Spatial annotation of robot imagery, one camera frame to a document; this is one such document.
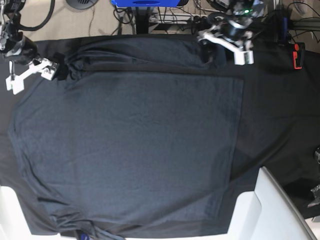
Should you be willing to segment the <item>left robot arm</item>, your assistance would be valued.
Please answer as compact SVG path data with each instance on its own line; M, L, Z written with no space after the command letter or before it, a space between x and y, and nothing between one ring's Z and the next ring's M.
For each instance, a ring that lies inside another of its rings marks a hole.
M254 63L254 33L249 28L254 19L264 14L264 8L262 0L231 0L226 10L207 16L209 28L199 31L197 40L220 45L233 52L235 65L251 65Z

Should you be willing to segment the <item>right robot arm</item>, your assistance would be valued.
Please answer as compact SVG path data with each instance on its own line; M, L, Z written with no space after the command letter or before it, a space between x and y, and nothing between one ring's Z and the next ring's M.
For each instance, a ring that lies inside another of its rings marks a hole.
M25 89L25 79L33 74L40 74L42 78L52 81L65 79L69 72L64 55L55 53L53 58L42 57L37 45L23 33L34 32L44 27L53 15L55 1L50 2L48 14L43 22L34 27L21 24L20 11L25 3L24 0L0 2L0 54L9 63L6 89L14 95Z

